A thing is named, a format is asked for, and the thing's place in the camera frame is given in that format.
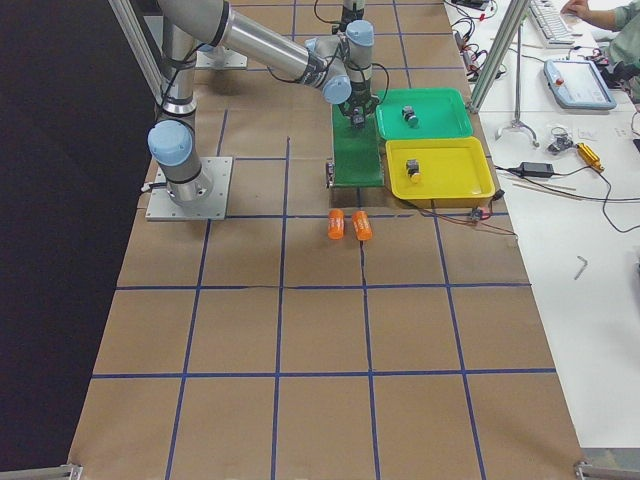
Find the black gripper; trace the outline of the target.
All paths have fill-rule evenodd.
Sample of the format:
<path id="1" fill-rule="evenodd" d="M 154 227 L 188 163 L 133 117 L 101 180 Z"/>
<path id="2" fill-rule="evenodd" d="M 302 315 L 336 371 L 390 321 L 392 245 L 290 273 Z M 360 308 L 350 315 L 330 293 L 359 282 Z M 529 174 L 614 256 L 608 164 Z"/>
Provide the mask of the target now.
<path id="1" fill-rule="evenodd" d="M 362 116 L 366 118 L 375 112 L 378 105 L 378 96 L 371 90 L 370 82 L 352 82 L 352 92 L 349 98 L 338 105 L 341 114 L 345 117 Z"/>

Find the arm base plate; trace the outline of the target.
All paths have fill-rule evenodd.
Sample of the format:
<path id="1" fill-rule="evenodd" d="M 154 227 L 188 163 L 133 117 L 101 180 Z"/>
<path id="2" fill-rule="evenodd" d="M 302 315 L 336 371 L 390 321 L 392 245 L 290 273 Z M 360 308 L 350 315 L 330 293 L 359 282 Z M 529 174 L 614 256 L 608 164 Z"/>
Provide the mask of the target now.
<path id="1" fill-rule="evenodd" d="M 159 170 L 150 191 L 148 221 L 221 221 L 226 217 L 233 158 L 201 157 L 201 172 L 184 184 L 168 182 Z"/>
<path id="2" fill-rule="evenodd" d="M 227 47 L 205 45 L 197 52 L 197 70 L 245 70 L 248 65 L 246 56 Z"/>

